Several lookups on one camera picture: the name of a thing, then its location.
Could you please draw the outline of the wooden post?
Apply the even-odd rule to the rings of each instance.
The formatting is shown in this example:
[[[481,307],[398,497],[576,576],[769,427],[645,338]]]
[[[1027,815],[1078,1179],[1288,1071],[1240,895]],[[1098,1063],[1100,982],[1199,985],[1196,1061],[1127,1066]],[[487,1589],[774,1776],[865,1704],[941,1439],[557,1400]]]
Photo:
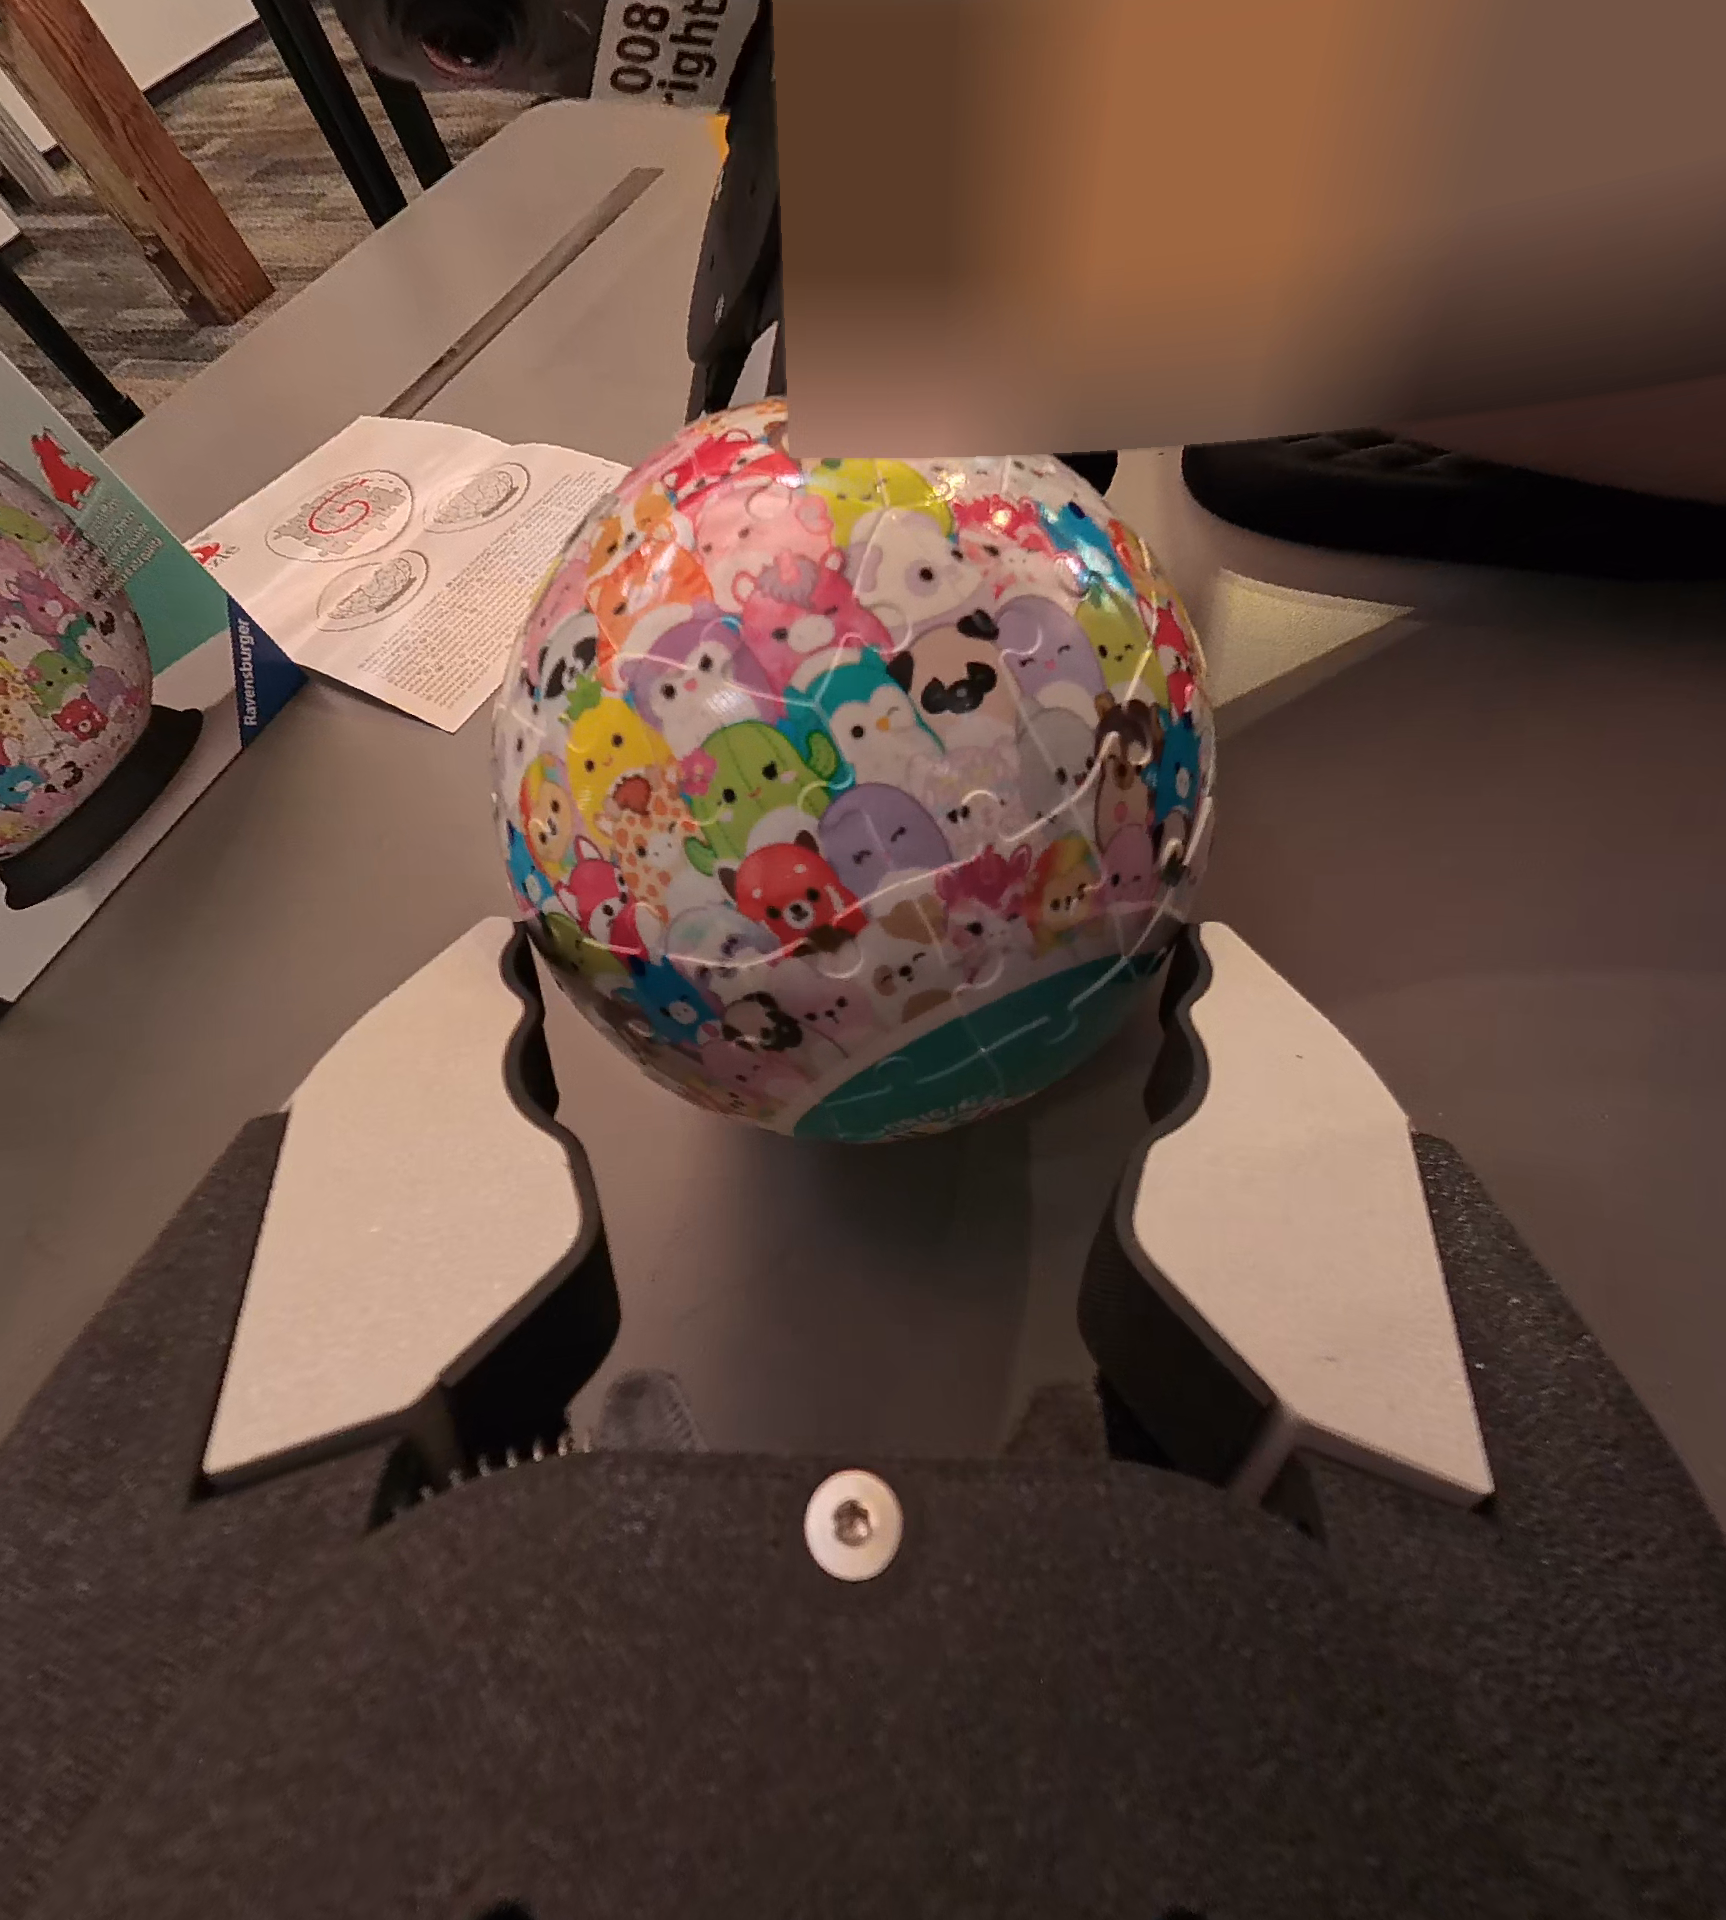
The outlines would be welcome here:
[[[187,320],[238,324],[274,286],[82,2],[0,2],[0,60]]]

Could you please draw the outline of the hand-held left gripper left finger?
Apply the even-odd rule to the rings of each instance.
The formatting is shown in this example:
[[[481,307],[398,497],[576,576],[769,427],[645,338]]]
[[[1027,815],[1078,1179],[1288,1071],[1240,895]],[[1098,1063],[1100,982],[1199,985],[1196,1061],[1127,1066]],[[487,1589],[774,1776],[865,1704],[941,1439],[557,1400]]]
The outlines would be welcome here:
[[[557,1120],[540,977],[483,920],[299,1082],[199,1472],[372,1445],[444,1485],[540,1456],[619,1332],[588,1154]]]

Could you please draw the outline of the colourful cardboard puzzle box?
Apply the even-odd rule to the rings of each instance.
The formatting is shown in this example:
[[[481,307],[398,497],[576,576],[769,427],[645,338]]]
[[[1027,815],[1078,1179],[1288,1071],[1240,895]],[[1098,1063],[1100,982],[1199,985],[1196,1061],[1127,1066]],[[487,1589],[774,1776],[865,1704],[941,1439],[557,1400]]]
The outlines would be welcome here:
[[[0,1020],[302,683],[0,352]]]

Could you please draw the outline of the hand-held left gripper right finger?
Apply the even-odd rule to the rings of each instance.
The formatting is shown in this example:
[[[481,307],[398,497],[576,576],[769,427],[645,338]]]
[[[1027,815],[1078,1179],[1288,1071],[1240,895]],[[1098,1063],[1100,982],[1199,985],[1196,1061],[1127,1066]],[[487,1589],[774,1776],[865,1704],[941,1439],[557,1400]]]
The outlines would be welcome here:
[[[1164,980],[1130,1153],[1078,1292],[1164,1460],[1259,1503],[1312,1454],[1453,1509],[1495,1490],[1404,1109],[1225,925]]]

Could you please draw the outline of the person's right forearm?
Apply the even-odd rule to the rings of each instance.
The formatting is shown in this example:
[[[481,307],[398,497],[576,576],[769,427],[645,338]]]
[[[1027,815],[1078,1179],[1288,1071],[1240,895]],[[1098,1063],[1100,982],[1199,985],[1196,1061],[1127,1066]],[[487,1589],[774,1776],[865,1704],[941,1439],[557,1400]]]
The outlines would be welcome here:
[[[1726,506],[1726,373],[1406,421],[1390,432],[1501,466]]]

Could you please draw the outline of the folded white instruction leaflet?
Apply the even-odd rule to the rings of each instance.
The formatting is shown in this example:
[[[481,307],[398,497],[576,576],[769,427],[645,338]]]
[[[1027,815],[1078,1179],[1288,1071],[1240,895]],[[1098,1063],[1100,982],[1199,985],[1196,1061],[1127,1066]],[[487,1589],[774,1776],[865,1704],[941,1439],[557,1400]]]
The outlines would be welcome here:
[[[453,735],[504,680],[614,461],[358,418],[187,542],[306,672]]]

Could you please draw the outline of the colourful puzzle ball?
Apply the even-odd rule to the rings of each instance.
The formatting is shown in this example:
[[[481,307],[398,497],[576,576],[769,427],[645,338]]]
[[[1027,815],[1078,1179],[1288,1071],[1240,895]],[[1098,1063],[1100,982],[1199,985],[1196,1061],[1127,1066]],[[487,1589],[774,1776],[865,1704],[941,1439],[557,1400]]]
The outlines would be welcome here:
[[[780,1136],[957,1130],[1098,1054],[1212,840],[1205,657],[1048,454],[801,458],[703,416],[563,544],[492,712],[536,961]]]

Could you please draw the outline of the black mesh pad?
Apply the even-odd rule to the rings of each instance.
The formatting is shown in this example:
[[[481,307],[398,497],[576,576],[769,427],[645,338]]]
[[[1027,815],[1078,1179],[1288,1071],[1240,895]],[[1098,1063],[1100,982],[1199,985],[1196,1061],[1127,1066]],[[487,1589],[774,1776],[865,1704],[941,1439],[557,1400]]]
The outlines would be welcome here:
[[[1374,428],[1188,445],[1186,492],[1334,554],[1629,584],[1726,582],[1726,506],[1580,483]]]

